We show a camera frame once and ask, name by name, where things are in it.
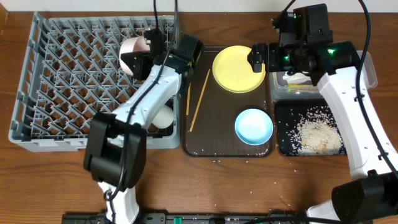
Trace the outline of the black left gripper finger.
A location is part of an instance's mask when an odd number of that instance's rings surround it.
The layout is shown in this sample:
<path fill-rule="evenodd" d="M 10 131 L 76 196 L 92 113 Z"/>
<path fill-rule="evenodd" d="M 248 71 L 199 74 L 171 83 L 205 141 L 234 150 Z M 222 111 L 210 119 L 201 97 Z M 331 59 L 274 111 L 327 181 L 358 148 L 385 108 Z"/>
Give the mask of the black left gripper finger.
<path fill-rule="evenodd" d="M 158 56 L 165 50 L 163 33 L 159 28 L 146 30 L 144 38 L 150 47 L 150 56 Z"/>
<path fill-rule="evenodd" d="M 120 60 L 125 73 L 141 73 L 146 69 L 146 51 L 123 53 Z"/>

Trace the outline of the pink bowl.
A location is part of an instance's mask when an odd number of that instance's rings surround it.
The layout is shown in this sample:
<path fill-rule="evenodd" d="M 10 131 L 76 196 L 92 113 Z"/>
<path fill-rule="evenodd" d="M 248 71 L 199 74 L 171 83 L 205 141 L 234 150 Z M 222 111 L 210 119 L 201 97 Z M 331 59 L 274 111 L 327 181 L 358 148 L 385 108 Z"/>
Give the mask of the pink bowl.
<path fill-rule="evenodd" d="M 119 51 L 119 63 L 122 70 L 126 74 L 133 76 L 133 72 L 131 71 L 131 69 L 127 66 L 125 62 L 122 61 L 121 59 L 122 54 L 131 53 L 131 52 L 149 51 L 149 50 L 150 50 L 150 45 L 146 44 L 144 37 L 134 37 L 124 40 L 121 44 Z"/>

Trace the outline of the yellow plate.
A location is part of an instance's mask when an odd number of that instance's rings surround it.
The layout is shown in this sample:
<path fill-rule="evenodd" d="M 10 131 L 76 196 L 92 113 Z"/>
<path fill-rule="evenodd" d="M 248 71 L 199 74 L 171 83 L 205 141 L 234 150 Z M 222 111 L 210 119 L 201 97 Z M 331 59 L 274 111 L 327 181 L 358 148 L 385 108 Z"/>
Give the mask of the yellow plate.
<path fill-rule="evenodd" d="M 220 51 L 212 65 L 216 82 L 233 93 L 247 93 L 256 89 L 264 80 L 266 73 L 255 73 L 247 56 L 251 49 L 242 45 L 234 45 Z"/>

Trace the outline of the green yellow snack wrapper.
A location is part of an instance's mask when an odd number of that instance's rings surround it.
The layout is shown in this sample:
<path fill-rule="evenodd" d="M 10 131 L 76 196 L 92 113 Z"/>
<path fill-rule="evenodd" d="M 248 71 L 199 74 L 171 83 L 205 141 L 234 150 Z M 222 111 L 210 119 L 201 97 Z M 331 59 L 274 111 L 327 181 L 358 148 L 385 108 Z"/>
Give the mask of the green yellow snack wrapper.
<path fill-rule="evenodd" d="M 287 88 L 288 88 L 288 91 L 290 91 L 290 92 L 307 92 L 307 93 L 318 92 L 318 88 L 313 85 L 288 84 Z"/>

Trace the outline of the white napkin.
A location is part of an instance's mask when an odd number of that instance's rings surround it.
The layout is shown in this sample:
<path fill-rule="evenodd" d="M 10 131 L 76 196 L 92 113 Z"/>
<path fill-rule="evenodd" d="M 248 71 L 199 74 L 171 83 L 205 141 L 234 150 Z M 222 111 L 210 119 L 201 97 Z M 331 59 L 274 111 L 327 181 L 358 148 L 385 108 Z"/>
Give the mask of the white napkin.
<path fill-rule="evenodd" d="M 311 84 L 311 79 L 302 73 L 295 73 L 293 75 L 285 73 L 282 77 L 282 83 L 285 85 L 309 85 Z"/>

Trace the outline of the light blue bowl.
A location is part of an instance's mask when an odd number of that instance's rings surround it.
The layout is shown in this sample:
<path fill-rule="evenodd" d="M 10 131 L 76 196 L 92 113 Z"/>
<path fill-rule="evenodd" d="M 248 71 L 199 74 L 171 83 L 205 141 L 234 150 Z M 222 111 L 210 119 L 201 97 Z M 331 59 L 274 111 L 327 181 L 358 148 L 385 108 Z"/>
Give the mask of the light blue bowl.
<path fill-rule="evenodd" d="M 259 146 L 271 139 L 274 124 L 265 111 L 250 108 L 238 114 L 234 122 L 234 130 L 243 143 Z"/>

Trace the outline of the white cup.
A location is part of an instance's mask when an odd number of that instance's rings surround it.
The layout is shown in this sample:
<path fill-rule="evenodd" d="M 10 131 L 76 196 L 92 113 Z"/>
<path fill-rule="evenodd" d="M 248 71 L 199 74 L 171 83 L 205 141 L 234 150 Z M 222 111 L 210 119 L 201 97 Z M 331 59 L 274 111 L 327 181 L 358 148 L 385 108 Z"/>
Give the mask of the white cup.
<path fill-rule="evenodd" d="M 153 119 L 152 124 L 158 129 L 165 129 L 168 128 L 173 122 L 174 111 L 167 105 L 163 105 Z"/>

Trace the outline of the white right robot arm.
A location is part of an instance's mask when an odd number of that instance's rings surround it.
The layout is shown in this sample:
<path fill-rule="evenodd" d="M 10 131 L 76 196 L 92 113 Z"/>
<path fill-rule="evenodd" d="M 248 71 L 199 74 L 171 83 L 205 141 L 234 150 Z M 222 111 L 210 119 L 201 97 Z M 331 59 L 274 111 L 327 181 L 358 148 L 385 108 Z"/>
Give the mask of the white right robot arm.
<path fill-rule="evenodd" d="M 368 94 L 362 73 L 365 53 L 349 41 L 333 40 L 325 4 L 282 11 L 272 25 L 279 40 L 253 45 L 248 54 L 252 70 L 302 73 L 311 79 L 334 116 L 352 177 L 298 221 L 361 223 L 396 215 L 397 151 Z"/>

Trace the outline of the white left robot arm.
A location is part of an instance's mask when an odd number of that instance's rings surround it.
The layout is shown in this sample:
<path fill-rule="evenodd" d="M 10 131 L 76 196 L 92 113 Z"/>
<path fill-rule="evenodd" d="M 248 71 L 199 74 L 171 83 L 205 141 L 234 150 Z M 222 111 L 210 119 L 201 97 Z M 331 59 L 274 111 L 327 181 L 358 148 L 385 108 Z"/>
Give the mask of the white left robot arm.
<path fill-rule="evenodd" d="M 175 47 L 166 46 L 158 28 L 122 42 L 122 70 L 144 82 L 114 111 L 93 116 L 83 161 L 103 191 L 104 223 L 135 222 L 135 186 L 146 164 L 147 130 L 171 97 L 187 92 L 202 51 L 203 43 L 190 35 Z"/>

